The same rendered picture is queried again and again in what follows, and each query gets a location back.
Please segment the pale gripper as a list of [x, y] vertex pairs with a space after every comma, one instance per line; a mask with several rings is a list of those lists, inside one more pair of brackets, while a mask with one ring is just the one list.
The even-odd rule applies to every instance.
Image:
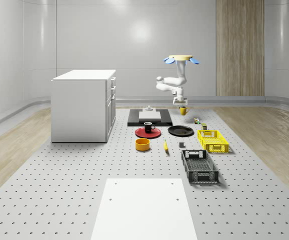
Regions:
[[185, 108], [188, 105], [188, 99], [187, 98], [179, 99], [178, 97], [174, 97], [172, 104], [178, 106], [179, 108]]

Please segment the black mug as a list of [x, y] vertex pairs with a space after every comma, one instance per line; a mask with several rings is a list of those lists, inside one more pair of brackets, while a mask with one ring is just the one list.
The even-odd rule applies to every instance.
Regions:
[[156, 126], [152, 122], [145, 122], [144, 123], [144, 129], [146, 133], [151, 133], [153, 129], [155, 129]]

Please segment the black plate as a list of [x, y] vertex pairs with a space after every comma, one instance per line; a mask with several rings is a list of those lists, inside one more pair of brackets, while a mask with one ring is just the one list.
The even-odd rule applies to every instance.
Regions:
[[177, 137], [190, 137], [194, 135], [194, 130], [184, 125], [173, 125], [168, 128], [168, 132]]

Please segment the tan drone with blue rotors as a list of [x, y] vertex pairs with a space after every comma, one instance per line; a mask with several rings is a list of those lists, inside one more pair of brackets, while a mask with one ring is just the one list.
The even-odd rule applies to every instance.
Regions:
[[200, 62], [193, 58], [192, 55], [169, 55], [168, 57], [164, 58], [163, 61], [166, 64], [172, 64], [175, 61], [190, 61], [194, 64], [200, 64]]

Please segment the black stove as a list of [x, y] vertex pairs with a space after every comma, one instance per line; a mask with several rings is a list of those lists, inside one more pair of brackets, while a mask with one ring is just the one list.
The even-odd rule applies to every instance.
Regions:
[[142, 109], [130, 109], [127, 126], [128, 127], [143, 127], [145, 122], [151, 122], [156, 127], [171, 127], [173, 126], [172, 119], [168, 109], [165, 108], [153, 108], [154, 112], [160, 112], [161, 120], [139, 120], [139, 112], [142, 112]]

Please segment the red plate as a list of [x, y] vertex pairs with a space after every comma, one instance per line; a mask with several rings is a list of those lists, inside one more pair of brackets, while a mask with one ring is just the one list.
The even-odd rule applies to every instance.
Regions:
[[135, 130], [135, 134], [139, 138], [153, 139], [158, 138], [161, 135], [161, 131], [158, 128], [154, 128], [151, 132], [146, 132], [144, 127]]

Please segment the yellow basket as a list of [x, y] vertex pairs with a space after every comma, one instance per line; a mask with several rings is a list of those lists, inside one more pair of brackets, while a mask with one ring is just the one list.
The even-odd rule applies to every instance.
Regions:
[[198, 130], [197, 138], [209, 153], [228, 153], [229, 143], [218, 130]]

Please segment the yellow bowl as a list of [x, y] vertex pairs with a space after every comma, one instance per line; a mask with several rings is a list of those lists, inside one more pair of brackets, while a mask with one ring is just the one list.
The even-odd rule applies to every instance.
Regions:
[[141, 152], [148, 151], [150, 149], [150, 140], [147, 138], [138, 138], [135, 141], [135, 148]]

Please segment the dark grey basket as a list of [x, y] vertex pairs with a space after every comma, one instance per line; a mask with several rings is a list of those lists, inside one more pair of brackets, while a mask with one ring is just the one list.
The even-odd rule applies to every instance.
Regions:
[[190, 182], [217, 183], [219, 170], [206, 150], [182, 150], [182, 162]]

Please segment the white cabinet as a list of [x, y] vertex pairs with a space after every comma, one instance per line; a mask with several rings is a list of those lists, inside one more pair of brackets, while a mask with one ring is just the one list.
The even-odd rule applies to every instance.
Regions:
[[116, 70], [72, 70], [51, 81], [51, 141], [106, 143], [116, 120]]

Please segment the white board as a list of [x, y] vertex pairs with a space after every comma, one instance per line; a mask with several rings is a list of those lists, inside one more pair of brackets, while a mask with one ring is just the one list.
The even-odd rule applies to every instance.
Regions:
[[91, 240], [197, 240], [180, 178], [109, 178]]

